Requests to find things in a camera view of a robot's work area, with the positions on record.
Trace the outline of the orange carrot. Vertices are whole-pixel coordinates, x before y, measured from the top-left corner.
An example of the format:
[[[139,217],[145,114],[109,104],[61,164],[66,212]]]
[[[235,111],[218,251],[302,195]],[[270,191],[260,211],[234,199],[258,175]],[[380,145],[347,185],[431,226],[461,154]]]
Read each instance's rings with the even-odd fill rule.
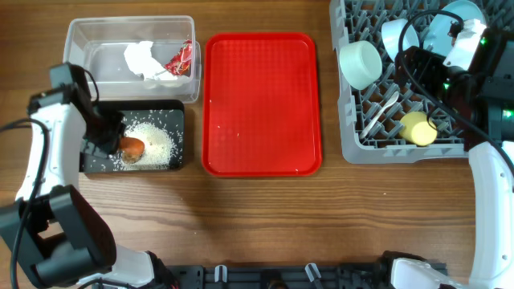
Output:
[[[137,138],[122,137],[120,139],[120,150],[131,156],[141,156],[145,151],[145,143]]]

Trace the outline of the light blue plate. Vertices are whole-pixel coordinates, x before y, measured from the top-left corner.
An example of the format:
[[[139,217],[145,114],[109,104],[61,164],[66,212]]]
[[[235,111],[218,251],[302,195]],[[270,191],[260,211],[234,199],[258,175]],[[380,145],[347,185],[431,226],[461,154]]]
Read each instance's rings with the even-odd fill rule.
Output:
[[[486,23],[485,17],[481,9],[473,2],[468,0],[458,0],[452,2],[443,10],[457,14],[463,20],[478,19],[482,24]],[[428,33],[423,41],[423,48],[428,50],[431,47],[431,52],[447,56],[452,46],[452,37],[448,35],[451,28],[451,23],[455,19],[449,16],[438,14],[434,17],[428,27]]]

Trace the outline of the brown food scrap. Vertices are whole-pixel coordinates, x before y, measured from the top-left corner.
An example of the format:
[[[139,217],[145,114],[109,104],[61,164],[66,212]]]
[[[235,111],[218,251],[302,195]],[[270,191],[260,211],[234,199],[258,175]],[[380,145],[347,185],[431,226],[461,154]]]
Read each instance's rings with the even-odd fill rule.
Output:
[[[129,165],[138,162],[141,158],[142,158],[141,154],[131,154],[131,153],[126,153],[126,152],[123,152],[121,154],[121,160],[125,164],[129,164]]]

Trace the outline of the white plastic spoon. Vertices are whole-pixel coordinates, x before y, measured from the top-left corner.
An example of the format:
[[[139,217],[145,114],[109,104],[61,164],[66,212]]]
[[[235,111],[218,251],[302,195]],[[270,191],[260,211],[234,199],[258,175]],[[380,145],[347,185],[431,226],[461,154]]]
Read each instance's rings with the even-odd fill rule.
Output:
[[[365,139],[373,126],[378,122],[381,115],[386,111],[387,108],[390,108],[393,106],[397,101],[399,97],[399,92],[395,92],[387,101],[386,103],[381,107],[381,109],[377,112],[377,114],[373,117],[373,119],[366,125],[366,127],[362,130],[362,132],[359,135],[359,138],[361,140]]]

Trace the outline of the light blue bowl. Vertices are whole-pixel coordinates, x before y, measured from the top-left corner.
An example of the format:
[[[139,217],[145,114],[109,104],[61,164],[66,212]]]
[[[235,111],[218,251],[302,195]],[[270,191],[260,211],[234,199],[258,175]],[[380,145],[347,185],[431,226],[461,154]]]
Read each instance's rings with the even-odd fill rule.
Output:
[[[398,41],[403,27],[407,24],[404,18],[384,22],[381,26],[382,41],[385,46],[386,53],[392,61],[398,54]],[[409,26],[403,38],[403,50],[410,47],[419,47],[419,39],[415,29]]]

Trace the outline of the yellow cup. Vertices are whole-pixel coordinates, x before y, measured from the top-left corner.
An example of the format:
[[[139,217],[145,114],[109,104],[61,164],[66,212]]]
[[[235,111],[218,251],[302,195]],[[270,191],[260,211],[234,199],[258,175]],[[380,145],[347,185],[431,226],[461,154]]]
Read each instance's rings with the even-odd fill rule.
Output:
[[[409,112],[400,119],[400,123],[400,136],[415,145],[427,146],[437,138],[435,124],[427,118],[425,112]]]

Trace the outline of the green bowl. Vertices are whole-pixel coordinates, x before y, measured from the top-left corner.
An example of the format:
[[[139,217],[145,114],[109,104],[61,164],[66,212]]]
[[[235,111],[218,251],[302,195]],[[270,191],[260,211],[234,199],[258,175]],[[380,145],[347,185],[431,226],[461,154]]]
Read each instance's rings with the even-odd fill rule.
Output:
[[[381,77],[381,56],[372,43],[349,43],[339,52],[341,72],[351,87],[363,90]]]

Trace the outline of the white napkin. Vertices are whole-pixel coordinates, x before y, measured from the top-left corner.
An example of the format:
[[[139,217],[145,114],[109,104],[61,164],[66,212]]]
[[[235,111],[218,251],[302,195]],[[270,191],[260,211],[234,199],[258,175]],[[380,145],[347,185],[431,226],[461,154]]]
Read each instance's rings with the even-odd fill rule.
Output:
[[[128,69],[135,75],[142,76],[144,80],[175,81],[177,76],[166,70],[154,57],[152,57],[152,41],[131,43],[124,51],[125,62]]]

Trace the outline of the red snack wrapper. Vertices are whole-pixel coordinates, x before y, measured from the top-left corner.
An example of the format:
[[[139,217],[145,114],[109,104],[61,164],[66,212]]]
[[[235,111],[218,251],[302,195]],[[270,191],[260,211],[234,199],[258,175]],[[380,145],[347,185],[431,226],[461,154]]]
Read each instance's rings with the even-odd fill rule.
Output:
[[[193,58],[193,45],[191,40],[186,40],[179,52],[164,66],[172,75],[185,75],[191,66]]]

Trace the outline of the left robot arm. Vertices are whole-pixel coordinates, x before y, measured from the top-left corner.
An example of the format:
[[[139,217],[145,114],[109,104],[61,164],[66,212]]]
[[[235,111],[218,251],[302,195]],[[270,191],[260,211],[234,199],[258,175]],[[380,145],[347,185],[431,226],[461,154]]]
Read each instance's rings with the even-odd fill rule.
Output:
[[[124,134],[123,116],[98,106],[92,74],[62,63],[51,89],[30,98],[27,116],[5,130],[29,128],[31,151],[14,203],[1,209],[1,236],[11,252],[10,285],[23,272],[37,288],[170,288],[179,279],[152,252],[115,243],[112,231],[80,194],[84,154],[142,156],[141,140]]]

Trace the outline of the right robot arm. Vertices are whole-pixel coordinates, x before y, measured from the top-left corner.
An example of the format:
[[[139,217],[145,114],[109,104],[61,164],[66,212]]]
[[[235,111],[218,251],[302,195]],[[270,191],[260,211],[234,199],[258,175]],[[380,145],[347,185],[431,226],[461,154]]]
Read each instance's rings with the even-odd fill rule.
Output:
[[[400,48],[395,83],[410,82],[464,131],[475,187],[470,288],[513,286],[513,35],[487,28],[467,69],[421,48]]]

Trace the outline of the grey dishwasher rack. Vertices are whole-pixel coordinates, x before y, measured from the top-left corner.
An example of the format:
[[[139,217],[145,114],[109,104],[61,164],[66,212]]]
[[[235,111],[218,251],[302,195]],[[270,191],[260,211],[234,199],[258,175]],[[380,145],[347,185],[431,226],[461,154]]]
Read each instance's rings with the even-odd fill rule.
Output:
[[[394,61],[387,55],[381,39],[384,22],[408,19],[423,10],[443,8],[453,1],[345,1],[332,0],[329,5],[332,47],[335,52],[356,41],[372,43],[382,61],[379,80],[363,90],[352,88],[345,77],[339,77],[337,101],[343,157],[353,164],[414,163],[435,158],[465,158],[463,134],[457,124],[441,110],[434,109],[425,96],[394,83]],[[398,101],[387,108],[368,136],[360,133],[386,101],[399,92]],[[429,112],[437,125],[436,141],[420,147],[401,138],[400,119],[408,112]]]

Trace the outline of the clear plastic bin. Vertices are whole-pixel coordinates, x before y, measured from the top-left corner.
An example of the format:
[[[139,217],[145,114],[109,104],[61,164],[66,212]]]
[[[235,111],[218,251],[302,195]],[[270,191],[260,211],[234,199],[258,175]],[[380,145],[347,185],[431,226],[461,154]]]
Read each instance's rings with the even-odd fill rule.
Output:
[[[152,41],[152,57],[165,66],[186,40],[193,45],[189,71],[175,81],[158,81],[129,70],[124,51],[131,43]],[[63,61],[92,73],[91,90],[101,101],[198,99],[202,73],[201,49],[195,39],[194,20],[187,15],[78,18],[71,22]]]

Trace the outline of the red serving tray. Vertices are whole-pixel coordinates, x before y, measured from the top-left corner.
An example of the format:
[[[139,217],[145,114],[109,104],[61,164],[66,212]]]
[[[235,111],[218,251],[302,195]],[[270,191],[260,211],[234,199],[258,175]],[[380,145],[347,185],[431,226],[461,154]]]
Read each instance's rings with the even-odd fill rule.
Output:
[[[216,177],[297,177],[322,163],[316,45],[299,32],[206,44],[202,164]]]

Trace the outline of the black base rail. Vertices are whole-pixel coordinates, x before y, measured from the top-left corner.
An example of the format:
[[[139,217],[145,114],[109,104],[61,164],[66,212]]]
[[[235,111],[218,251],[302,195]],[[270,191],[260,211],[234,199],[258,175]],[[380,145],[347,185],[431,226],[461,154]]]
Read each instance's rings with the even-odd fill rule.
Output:
[[[343,263],[323,267],[315,263],[294,267],[171,266],[179,287],[190,289],[266,288],[391,288],[386,265]]]

